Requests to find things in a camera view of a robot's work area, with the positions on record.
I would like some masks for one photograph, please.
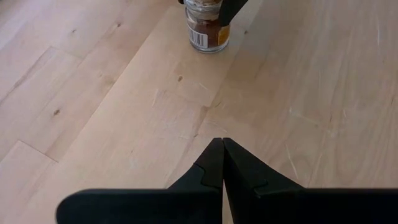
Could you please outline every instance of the wood plank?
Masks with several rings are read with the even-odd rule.
[[[184,173],[206,142],[219,136],[235,139],[307,186],[322,137],[332,134],[328,109],[358,4],[267,1],[248,32],[245,41],[251,43],[243,43],[214,108],[168,184]],[[242,55],[252,60],[241,60]]]
[[[60,93],[43,110],[28,133],[23,137],[23,140],[43,153],[46,153],[46,155],[50,156],[52,159],[59,161],[93,114],[104,95],[118,79],[118,74],[125,68],[127,59],[129,60],[134,56],[133,53],[138,50],[138,46],[141,45],[146,38],[146,34],[151,30],[150,27],[154,26],[155,22],[160,19],[159,15],[161,15],[171,3],[170,1],[160,2],[159,0],[152,0],[146,3],[140,2],[136,4],[134,2],[131,4],[131,7],[127,9],[124,15],[121,16],[109,30],[109,34],[106,35],[96,49],[83,61],[74,77],[69,80]],[[234,27],[247,27],[252,17],[247,17],[245,15],[252,13],[250,10],[256,8],[257,5],[258,3],[256,2],[248,4],[245,10],[236,18],[237,20]],[[146,40],[134,61],[136,64],[135,66],[145,67],[148,70],[153,67],[149,65],[148,62],[154,61],[155,55],[159,56],[159,59],[157,59],[159,61],[158,63],[162,64],[159,64],[158,67],[154,67],[153,69],[155,70],[153,72],[145,70],[139,73],[136,72],[136,77],[147,78],[148,73],[164,75],[163,72],[156,69],[172,65],[173,67],[170,68],[171,71],[167,78],[164,79],[164,82],[159,82],[163,85],[160,89],[164,88],[174,91],[187,97],[189,100],[194,100],[192,97],[202,97],[202,99],[206,100],[209,93],[214,95],[215,91],[211,93],[211,89],[203,88],[197,84],[195,88],[188,88],[193,85],[192,79],[190,81],[189,77],[196,77],[188,73],[187,76],[184,76],[186,78],[185,81],[179,83],[178,74],[180,73],[176,71],[181,69],[181,64],[187,64],[191,62],[193,57],[196,57],[200,65],[204,66],[206,61],[206,63],[211,65],[214,69],[217,68],[219,76],[211,79],[215,83],[220,83],[223,74],[228,70],[228,64],[234,57],[233,51],[230,50],[229,53],[216,59],[214,63],[209,62],[205,58],[205,55],[197,54],[193,51],[189,43],[187,43],[185,22],[180,19],[178,22],[175,22],[175,24],[176,25],[173,27],[158,26]],[[236,30],[237,32],[241,32],[243,28],[237,28]],[[168,41],[158,44],[160,34]],[[236,53],[239,48],[238,43],[241,41],[241,35],[233,35],[231,41],[231,46],[235,46],[234,51]],[[178,50],[174,50],[175,57],[168,57],[167,55],[170,50],[166,49],[165,46],[169,46],[170,44],[181,45],[181,43],[184,43],[184,50],[182,50],[181,53],[178,53]],[[227,65],[218,65],[218,63],[224,62]],[[204,80],[202,83],[206,84],[208,80],[207,75],[215,73],[205,74],[206,76],[198,76],[201,77],[198,83]],[[158,80],[160,79],[153,77],[149,81],[156,82]],[[56,110],[61,110],[63,112],[57,119],[53,119],[51,114]]]
[[[114,4],[115,7],[110,7],[109,14],[103,15],[101,23],[95,23],[98,13],[106,11],[108,4]],[[26,71],[51,45],[78,56],[85,56],[114,22],[120,13],[118,7],[128,4],[129,1],[125,0],[54,0],[0,50],[0,101],[12,91],[19,80],[24,79]],[[95,26],[89,29],[85,27],[87,23],[82,21],[90,21]],[[79,28],[79,24],[83,30],[77,33],[74,30]],[[90,43],[86,41],[81,46],[71,34],[76,34],[81,40],[89,39]]]
[[[0,49],[30,20],[54,0],[0,2]]]
[[[398,2],[358,7],[312,187],[397,187]]]
[[[80,62],[72,55],[48,49],[31,68],[24,82],[1,102],[0,159],[4,158]]]
[[[18,141],[0,162],[0,223],[17,217],[56,162]]]
[[[172,3],[174,1],[134,1],[22,139],[59,161]]]
[[[86,57],[131,1],[90,1],[76,18],[69,18],[73,19],[71,29],[53,45],[77,57]]]
[[[70,20],[91,0],[55,0],[30,23],[26,24],[0,50],[0,101],[25,79],[27,71],[58,40]]]
[[[174,79],[174,62],[184,53],[199,54],[184,52],[189,44],[183,17],[181,8],[166,12],[15,223],[46,223],[62,198],[88,187],[164,187],[208,110],[162,89],[162,81]],[[175,58],[172,64],[168,58]]]
[[[186,33],[181,32],[184,29],[182,26],[186,26],[183,18],[179,20],[178,26],[176,22],[176,28],[172,28],[175,30],[174,32],[159,29],[159,33],[154,33],[148,38],[146,44],[142,46],[145,50],[141,52],[153,55],[159,54],[159,49],[163,49],[164,44],[159,42],[158,39],[159,36],[165,34],[168,34],[168,36],[163,37],[163,39],[178,39],[179,42],[175,42],[176,47],[173,48],[174,58],[168,57],[167,52],[164,52],[159,54],[159,57],[163,57],[163,60],[155,59],[162,63],[159,65],[160,68],[163,64],[169,67],[167,72],[170,78],[168,80],[153,78],[157,79],[159,83],[163,83],[162,88],[166,90],[174,91],[190,101],[210,106],[261,4],[261,0],[249,1],[241,9],[231,23],[229,45],[218,54],[197,54],[197,51],[189,44]],[[146,59],[147,57],[147,55],[142,56],[142,60],[137,61],[137,63],[150,62]]]

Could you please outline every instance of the spice jar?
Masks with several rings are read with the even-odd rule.
[[[189,39],[194,48],[215,53],[228,45],[230,25],[221,27],[218,20],[223,0],[184,0]]]

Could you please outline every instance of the jar label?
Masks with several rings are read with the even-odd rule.
[[[190,26],[188,27],[189,27],[189,39],[191,40],[191,43],[203,49],[208,48],[208,36],[206,34],[201,34],[199,32],[194,31]]]

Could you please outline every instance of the wood knot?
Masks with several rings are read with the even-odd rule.
[[[56,115],[58,115],[60,113],[61,113],[61,111],[59,109],[57,109],[57,110],[54,111],[53,115],[56,116]]]

